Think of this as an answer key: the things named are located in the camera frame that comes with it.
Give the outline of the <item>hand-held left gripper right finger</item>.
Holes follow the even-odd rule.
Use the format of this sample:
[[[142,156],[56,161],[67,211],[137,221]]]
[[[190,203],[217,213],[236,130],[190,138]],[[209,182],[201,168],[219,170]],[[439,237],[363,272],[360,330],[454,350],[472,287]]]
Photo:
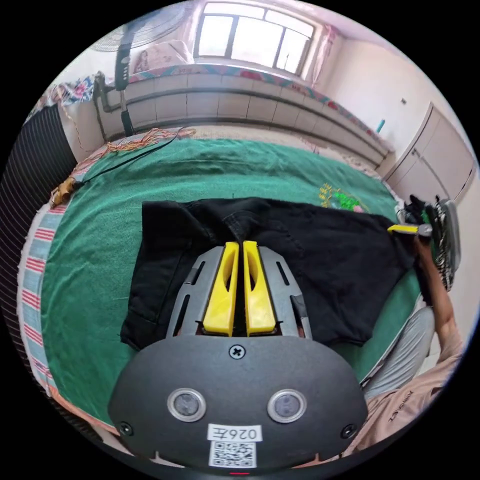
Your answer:
[[[242,251],[246,334],[269,335],[276,328],[276,318],[258,244],[244,241]]]

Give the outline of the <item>person's right hand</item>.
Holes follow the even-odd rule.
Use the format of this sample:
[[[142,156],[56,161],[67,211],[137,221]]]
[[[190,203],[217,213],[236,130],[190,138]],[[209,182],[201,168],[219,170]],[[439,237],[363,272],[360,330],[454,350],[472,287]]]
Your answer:
[[[436,264],[432,254],[430,239],[423,236],[415,236],[413,243],[422,269],[425,272],[433,271],[436,268]]]

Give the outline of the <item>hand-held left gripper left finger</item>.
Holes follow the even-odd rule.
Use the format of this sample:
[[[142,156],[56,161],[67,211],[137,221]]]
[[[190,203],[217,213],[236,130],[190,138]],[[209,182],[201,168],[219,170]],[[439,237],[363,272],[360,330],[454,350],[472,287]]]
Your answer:
[[[227,242],[212,281],[211,292],[202,321],[207,334],[231,335],[234,329],[240,247]]]

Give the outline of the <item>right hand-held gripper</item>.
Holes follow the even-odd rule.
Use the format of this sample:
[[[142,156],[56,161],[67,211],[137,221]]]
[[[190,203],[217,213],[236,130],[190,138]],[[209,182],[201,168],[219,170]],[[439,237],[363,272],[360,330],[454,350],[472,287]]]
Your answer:
[[[431,238],[433,234],[433,226],[429,223],[420,225],[415,224],[393,224],[387,228],[389,233],[398,233],[402,235],[416,235],[422,238]]]

